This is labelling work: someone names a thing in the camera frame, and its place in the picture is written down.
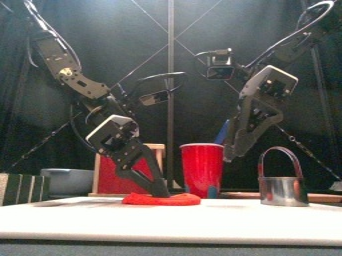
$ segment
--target stainless steel cup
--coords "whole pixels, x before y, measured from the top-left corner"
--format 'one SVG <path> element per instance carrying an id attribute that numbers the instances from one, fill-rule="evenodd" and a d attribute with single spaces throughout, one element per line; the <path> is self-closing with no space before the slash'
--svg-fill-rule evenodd
<path id="1" fill-rule="evenodd" d="M 264 158 L 271 150 L 280 150 L 291 157 L 296 177 L 265 177 Z M 261 203 L 280 206 L 309 206 L 308 192 L 305 188 L 304 174 L 299 158 L 285 147 L 272 147 L 260 157 L 260 190 Z"/>

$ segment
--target table surface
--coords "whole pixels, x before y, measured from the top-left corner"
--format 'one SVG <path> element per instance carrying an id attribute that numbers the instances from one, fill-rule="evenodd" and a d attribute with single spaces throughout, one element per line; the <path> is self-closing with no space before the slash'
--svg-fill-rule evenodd
<path id="1" fill-rule="evenodd" d="M 342 246 L 342 207 L 202 199 L 196 206 L 75 197 L 0 208 L 0 239 Z"/>

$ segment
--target red cup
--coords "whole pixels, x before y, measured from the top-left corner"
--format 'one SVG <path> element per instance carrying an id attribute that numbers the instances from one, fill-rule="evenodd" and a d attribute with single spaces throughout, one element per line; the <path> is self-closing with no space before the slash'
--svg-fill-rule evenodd
<path id="1" fill-rule="evenodd" d="M 186 192 L 218 198 L 224 169 L 224 146 L 192 143 L 181 146 Z"/>

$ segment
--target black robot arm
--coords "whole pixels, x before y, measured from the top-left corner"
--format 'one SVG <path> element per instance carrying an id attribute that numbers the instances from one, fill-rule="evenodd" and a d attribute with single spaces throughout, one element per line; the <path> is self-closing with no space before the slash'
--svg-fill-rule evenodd
<path id="1" fill-rule="evenodd" d="M 208 52 L 212 77 L 234 78 L 245 84 L 240 94 L 238 109 L 229 120 L 225 139 L 225 161 L 242 157 L 257 143 L 271 126 L 284 120 L 281 107 L 292 95 L 299 79 L 284 69 L 311 50 L 323 38 L 342 31 L 341 0 L 321 1 L 307 9 L 300 17 L 296 31 L 276 43 L 249 65 L 232 60 L 226 51 L 225 65 L 216 65 L 217 57 L 225 59 L 225 51 Z"/>
<path id="2" fill-rule="evenodd" d="M 118 176 L 132 179 L 154 197 L 170 197 L 156 154 L 140 140 L 133 110 L 116 98 L 106 84 L 85 77 L 77 54 L 39 15 L 33 1 L 14 0 L 11 9 L 29 26 L 30 42 L 53 76 L 75 93 L 87 115 L 86 123 L 94 128 L 87 136 L 90 145 L 114 160 Z M 133 169 L 142 158 L 148 160 L 153 180 Z"/>

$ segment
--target red towel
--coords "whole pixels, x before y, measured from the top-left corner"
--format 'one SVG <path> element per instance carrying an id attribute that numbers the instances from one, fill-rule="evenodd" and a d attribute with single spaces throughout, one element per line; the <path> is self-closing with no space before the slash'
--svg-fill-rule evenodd
<path id="1" fill-rule="evenodd" d="M 166 206 L 198 205 L 201 204 L 201 197 L 189 193 L 174 195 L 169 198 L 153 197 L 152 195 L 132 193 L 125 197 L 124 204 Z"/>

